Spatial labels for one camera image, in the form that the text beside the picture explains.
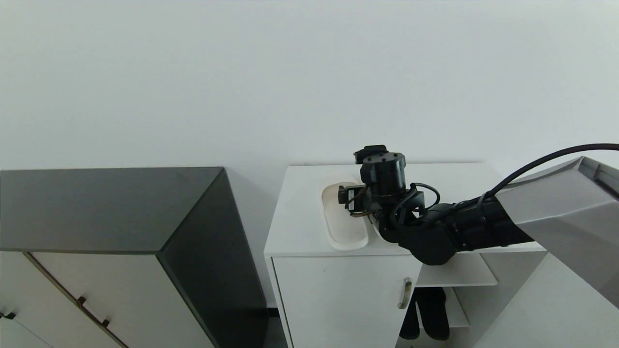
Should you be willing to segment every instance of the white slipper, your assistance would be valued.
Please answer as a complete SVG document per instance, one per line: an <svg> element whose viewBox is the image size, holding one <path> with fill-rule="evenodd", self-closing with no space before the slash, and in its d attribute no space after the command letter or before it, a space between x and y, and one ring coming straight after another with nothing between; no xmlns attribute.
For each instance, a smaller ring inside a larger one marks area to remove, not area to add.
<svg viewBox="0 0 619 348"><path fill-rule="evenodd" d="M329 244L341 251L363 248L368 244L368 231L364 218L352 217L337 201L339 186L359 185L351 176L332 176L325 178L319 185L318 199L322 207L322 219L325 224Z"/></svg>

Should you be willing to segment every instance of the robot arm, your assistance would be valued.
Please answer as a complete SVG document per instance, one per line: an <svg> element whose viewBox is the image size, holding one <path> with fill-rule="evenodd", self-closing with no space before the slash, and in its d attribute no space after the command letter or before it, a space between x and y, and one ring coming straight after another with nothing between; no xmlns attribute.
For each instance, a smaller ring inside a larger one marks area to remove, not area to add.
<svg viewBox="0 0 619 348"><path fill-rule="evenodd" d="M444 264L458 251L535 240L619 308L619 170L581 157L514 181L550 159L593 149L619 145L555 152L480 197L445 204L429 185L406 187L404 155L368 146L355 153L364 185L341 186L338 198L351 216L374 217L385 240L425 264ZM418 187L434 191L437 201L425 207Z"/></svg>

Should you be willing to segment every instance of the black cabinet top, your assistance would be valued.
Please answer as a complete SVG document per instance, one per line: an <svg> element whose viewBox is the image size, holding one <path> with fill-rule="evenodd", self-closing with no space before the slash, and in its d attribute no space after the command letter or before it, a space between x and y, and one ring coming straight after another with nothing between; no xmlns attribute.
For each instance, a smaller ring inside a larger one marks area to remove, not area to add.
<svg viewBox="0 0 619 348"><path fill-rule="evenodd" d="M222 167L5 170L0 250L162 249Z"/></svg>

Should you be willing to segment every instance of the white shelf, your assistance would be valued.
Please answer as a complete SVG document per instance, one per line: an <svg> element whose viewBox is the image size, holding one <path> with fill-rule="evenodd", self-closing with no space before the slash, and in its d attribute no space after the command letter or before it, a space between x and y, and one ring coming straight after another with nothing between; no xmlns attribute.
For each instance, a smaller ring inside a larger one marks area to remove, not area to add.
<svg viewBox="0 0 619 348"><path fill-rule="evenodd" d="M468 328L469 320L464 314L464 310L460 306L460 301L456 297L454 289L446 287L445 295L447 299L445 301L445 310L447 311L447 319L449 320L450 328ZM421 316L419 316L419 307L417 307L417 318L419 319L419 327L423 328Z"/></svg>
<svg viewBox="0 0 619 348"><path fill-rule="evenodd" d="M536 241L530 241L529 243L495 246L493 248L477 249L473 251L461 251L460 253L528 253L532 251L546 251L546 249Z"/></svg>
<svg viewBox="0 0 619 348"><path fill-rule="evenodd" d="M479 254L456 254L441 266L423 265L416 287L496 285L494 274Z"/></svg>

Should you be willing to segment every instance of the cabinet door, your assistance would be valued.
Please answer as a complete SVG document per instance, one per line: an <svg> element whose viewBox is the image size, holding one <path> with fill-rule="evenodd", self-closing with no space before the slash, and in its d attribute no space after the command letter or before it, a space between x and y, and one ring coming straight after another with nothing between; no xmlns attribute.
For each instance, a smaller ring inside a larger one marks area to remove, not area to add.
<svg viewBox="0 0 619 348"><path fill-rule="evenodd" d="M130 348L213 347L154 255L34 257Z"/></svg>
<svg viewBox="0 0 619 348"><path fill-rule="evenodd" d="M0 320L0 348L52 348L16 320Z"/></svg>
<svg viewBox="0 0 619 348"><path fill-rule="evenodd" d="M422 264L412 256L274 258L294 348L395 347Z"/></svg>
<svg viewBox="0 0 619 348"><path fill-rule="evenodd" d="M50 346L118 348L107 334L75 307L22 253L1 252L0 265L2 309L14 312L17 315L14 320Z"/></svg>

